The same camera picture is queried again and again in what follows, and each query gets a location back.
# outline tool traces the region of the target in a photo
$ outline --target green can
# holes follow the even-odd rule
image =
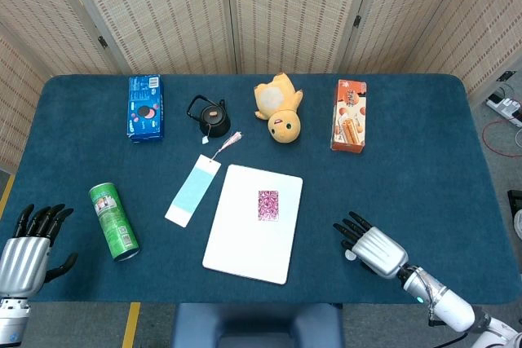
[[[113,183],[101,183],[89,191],[101,229],[114,261],[123,261],[139,252],[138,241],[123,210]]]

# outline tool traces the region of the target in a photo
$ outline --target blue tablecloth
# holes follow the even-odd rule
[[[366,147],[330,150],[334,88],[339,78],[368,83]],[[520,277],[498,210],[462,83],[447,75],[293,75],[303,89],[300,138],[282,145],[254,116],[253,89],[272,76],[174,76],[165,84],[165,138],[126,137],[127,77],[72,75],[43,90],[15,184],[0,222],[0,240],[20,209],[65,203],[75,208],[51,255],[51,267],[79,252],[77,265],[46,284],[40,301],[371,302],[409,303],[398,280],[348,262],[332,223],[355,210],[470,302],[507,302]],[[219,155],[222,167],[188,227],[164,218],[201,144],[185,110],[204,94],[225,99],[232,129],[244,138]],[[303,178],[286,285],[204,269],[201,265],[230,164]],[[141,252],[114,262],[88,196],[114,182]]]

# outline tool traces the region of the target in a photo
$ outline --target blue box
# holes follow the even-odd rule
[[[135,143],[163,139],[163,83],[159,75],[129,78],[127,136]]]

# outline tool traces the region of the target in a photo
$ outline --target plush duck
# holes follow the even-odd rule
[[[270,83],[261,83],[254,89],[258,111],[257,118],[268,120],[268,130],[279,143],[290,143],[297,139],[301,131],[301,121],[297,108],[303,99],[301,90],[285,73],[278,73]]]

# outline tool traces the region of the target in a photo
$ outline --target blue chair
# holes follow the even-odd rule
[[[284,346],[344,348],[342,319],[341,306],[329,304],[183,303],[175,310],[172,348],[225,348],[245,336],[262,342],[275,334],[286,337]]]

